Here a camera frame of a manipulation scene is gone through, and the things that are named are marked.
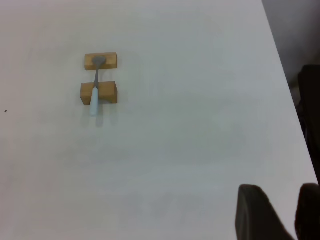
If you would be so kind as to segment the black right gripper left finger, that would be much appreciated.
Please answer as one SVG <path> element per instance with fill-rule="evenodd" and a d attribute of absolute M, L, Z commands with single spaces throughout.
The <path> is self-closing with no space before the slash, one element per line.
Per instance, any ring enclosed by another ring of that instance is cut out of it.
<path fill-rule="evenodd" d="M 238 188 L 235 215 L 238 240 L 291 240 L 268 196 L 257 185 Z"/>

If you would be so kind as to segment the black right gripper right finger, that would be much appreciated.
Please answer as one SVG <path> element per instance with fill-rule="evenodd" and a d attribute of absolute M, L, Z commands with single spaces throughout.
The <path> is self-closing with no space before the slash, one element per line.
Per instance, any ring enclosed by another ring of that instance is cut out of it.
<path fill-rule="evenodd" d="M 320 239 L 319 185 L 306 183 L 300 188 L 294 225 L 299 240 Z"/>

